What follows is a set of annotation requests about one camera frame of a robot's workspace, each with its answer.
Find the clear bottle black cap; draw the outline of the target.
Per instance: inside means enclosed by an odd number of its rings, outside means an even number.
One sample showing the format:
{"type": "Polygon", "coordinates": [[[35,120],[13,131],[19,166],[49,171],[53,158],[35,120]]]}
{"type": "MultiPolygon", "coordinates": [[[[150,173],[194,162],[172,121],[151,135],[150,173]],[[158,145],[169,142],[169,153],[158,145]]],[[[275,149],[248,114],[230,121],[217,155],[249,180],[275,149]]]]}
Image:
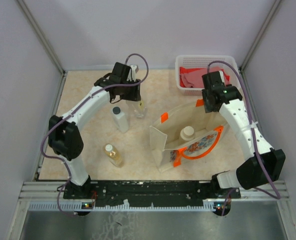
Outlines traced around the clear bottle black cap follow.
{"type": "Polygon", "coordinates": [[[137,118],[144,118],[146,115],[146,106],[143,100],[131,101],[127,100],[126,104],[129,109],[129,113],[137,118]]]}

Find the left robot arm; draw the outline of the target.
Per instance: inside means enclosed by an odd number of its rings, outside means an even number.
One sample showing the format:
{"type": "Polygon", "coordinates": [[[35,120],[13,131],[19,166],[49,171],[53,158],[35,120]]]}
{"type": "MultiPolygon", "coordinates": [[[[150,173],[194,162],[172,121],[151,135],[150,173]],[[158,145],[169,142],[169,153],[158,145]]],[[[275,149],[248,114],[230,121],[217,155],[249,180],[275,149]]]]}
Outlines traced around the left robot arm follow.
{"type": "Polygon", "coordinates": [[[116,97],[135,102],[141,100],[137,72],[137,65],[116,62],[112,72],[98,79],[75,107],[62,116],[53,115],[49,120],[48,145],[66,165],[69,186],[83,199],[91,195],[92,186],[81,159],[84,148],[81,130],[102,107],[116,97]]]}

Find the beige round bottle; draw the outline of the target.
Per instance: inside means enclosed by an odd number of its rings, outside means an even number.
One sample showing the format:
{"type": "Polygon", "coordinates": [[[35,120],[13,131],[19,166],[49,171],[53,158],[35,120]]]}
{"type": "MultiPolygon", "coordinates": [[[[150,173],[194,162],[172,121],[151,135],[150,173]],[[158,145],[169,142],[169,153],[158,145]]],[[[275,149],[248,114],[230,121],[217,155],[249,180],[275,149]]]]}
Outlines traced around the beige round bottle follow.
{"type": "Polygon", "coordinates": [[[180,140],[189,142],[195,138],[195,130],[192,126],[186,126],[180,131],[180,140]]]}

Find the canvas bag orange handles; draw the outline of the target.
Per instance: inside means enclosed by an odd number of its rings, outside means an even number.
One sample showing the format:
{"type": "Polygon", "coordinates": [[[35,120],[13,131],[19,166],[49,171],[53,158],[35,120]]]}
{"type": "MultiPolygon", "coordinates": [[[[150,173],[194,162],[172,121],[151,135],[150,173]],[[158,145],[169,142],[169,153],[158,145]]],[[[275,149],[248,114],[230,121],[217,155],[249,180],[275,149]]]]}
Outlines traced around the canvas bag orange handles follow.
{"type": "Polygon", "coordinates": [[[150,150],[159,172],[207,156],[225,136],[230,126],[218,112],[206,113],[204,101],[177,106],[149,126],[150,150]],[[180,140],[180,131],[192,126],[195,138],[180,140]]]}

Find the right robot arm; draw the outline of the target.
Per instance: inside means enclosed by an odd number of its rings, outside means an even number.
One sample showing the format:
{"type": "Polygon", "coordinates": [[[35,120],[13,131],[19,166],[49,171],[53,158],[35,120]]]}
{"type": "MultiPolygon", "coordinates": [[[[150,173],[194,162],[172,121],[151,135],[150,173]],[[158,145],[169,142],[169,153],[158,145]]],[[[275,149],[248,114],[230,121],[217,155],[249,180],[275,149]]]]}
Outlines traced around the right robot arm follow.
{"type": "Polygon", "coordinates": [[[254,189],[273,184],[280,177],[286,155],[274,149],[252,120],[246,101],[236,86],[226,85],[221,71],[202,76],[202,97],[207,113],[218,112],[229,124],[238,140],[245,161],[236,169],[212,177],[211,192],[222,198],[231,188],[254,189]]]}

